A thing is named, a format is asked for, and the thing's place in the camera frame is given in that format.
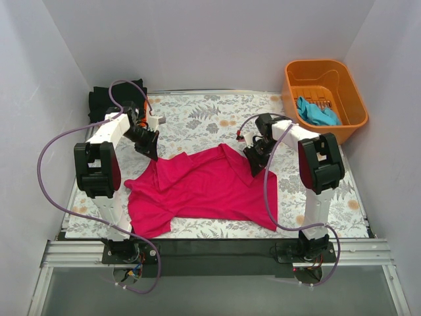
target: white wall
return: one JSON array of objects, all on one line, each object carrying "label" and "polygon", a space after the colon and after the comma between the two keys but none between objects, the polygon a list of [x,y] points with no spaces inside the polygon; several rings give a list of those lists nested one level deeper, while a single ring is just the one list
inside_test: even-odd
[{"label": "white wall", "polygon": [[374,0],[44,0],[87,82],[280,91],[293,59],[345,58]]},{"label": "white wall", "polygon": [[[60,131],[88,121],[88,85],[41,0],[0,0],[0,43],[0,315],[26,315],[62,219],[38,188],[37,156]],[[62,205],[83,137],[67,137],[45,157],[47,189]]]},{"label": "white wall", "polygon": [[413,315],[421,315],[420,17],[419,1],[377,0],[345,58],[370,114],[345,149]]}]

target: teal cloth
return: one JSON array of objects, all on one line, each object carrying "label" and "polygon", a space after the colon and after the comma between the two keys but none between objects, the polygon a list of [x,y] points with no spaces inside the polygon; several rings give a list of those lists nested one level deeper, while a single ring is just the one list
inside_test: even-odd
[{"label": "teal cloth", "polygon": [[309,103],[303,97],[298,98],[297,106],[298,114],[300,114],[300,117],[309,124],[317,126],[342,125],[336,113],[328,107],[321,110],[317,105]]}]

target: orange basket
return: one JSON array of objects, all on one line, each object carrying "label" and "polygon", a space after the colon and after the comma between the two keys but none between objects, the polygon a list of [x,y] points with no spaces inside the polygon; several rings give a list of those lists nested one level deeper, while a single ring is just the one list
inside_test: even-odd
[{"label": "orange basket", "polygon": [[[329,107],[342,125],[315,126],[305,122],[297,111],[298,97],[304,97],[321,109]],[[342,144],[368,120],[366,107],[348,68],[330,59],[290,62],[285,67],[282,102],[286,115],[294,122],[319,134],[333,133],[338,144]]]}]

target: robotic arm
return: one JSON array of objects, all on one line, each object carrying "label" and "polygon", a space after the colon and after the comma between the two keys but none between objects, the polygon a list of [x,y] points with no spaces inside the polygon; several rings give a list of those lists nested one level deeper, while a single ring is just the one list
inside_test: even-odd
[{"label": "robotic arm", "polygon": [[[259,115],[256,120],[262,137],[256,140],[252,132],[244,135],[247,147],[243,152],[249,160],[253,176],[265,168],[275,143],[291,124],[287,117],[272,118],[266,113]],[[307,196],[302,227],[314,223],[326,224],[334,190],[345,176],[335,136],[309,132],[294,124],[282,142],[299,154],[300,178]],[[300,230],[299,241],[305,257],[317,257],[328,247],[327,228],[318,226]]]},{"label": "robotic arm", "polygon": [[[135,150],[153,160],[158,159],[157,141],[159,124],[163,117],[147,116],[141,122],[135,103],[123,103],[124,112],[115,120],[102,125],[87,142],[74,146],[76,181],[81,191],[92,199],[103,219],[124,230],[131,231],[130,222],[122,216],[119,188],[121,173],[115,147],[125,136],[135,143]],[[118,110],[111,107],[105,119],[113,118]],[[109,230],[107,239],[123,241],[129,238],[117,230]]]}]

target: red cloth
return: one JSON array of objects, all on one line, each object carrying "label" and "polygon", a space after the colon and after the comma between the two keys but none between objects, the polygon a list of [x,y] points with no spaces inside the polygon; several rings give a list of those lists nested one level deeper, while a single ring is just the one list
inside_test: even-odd
[{"label": "red cloth", "polygon": [[[261,172],[253,178],[246,158],[226,144],[200,153],[181,153],[171,160],[151,161],[136,180],[128,211],[136,234],[153,238],[171,231],[174,217],[253,221],[270,230]],[[269,206],[278,218],[276,175],[268,177]]]}]

